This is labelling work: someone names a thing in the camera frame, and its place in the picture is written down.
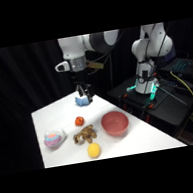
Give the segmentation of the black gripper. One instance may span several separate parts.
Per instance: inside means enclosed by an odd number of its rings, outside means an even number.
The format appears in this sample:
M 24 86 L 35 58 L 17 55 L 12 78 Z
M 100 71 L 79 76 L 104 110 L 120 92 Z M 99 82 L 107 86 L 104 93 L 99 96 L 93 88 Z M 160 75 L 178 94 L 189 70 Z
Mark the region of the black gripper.
M 89 102 L 93 101 L 93 96 L 94 96 L 94 90 L 93 86 L 88 84 L 89 83 L 89 78 L 88 78 L 88 72 L 86 70 L 82 70 L 79 72 L 72 72 L 71 77 L 76 83 L 76 90 L 79 93 L 80 97 L 83 97 L 84 94 L 86 94 L 86 97 L 88 97 Z M 79 84 L 85 84 L 85 89 L 83 91 L 83 88 Z

